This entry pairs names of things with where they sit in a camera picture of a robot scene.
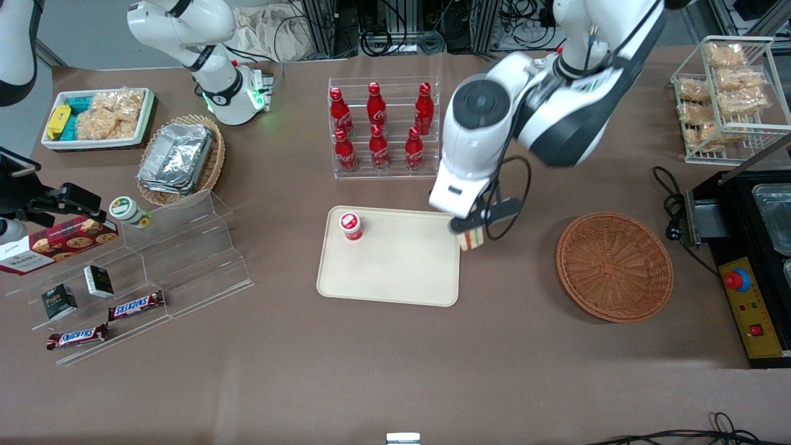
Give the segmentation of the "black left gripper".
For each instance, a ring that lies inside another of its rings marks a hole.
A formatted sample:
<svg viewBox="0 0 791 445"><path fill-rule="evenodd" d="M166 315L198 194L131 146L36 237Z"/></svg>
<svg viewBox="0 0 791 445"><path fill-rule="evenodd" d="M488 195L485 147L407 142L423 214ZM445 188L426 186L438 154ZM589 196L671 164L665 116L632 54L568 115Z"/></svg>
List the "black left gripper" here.
<svg viewBox="0 0 791 445"><path fill-rule="evenodd" d="M477 236L487 236L487 225L513 219L518 214L520 214L519 200L505 198L503 201L493 201L491 205L486 205L483 197L479 197L465 219L450 220L449 230L459 237L469 238L474 230Z"/></svg>

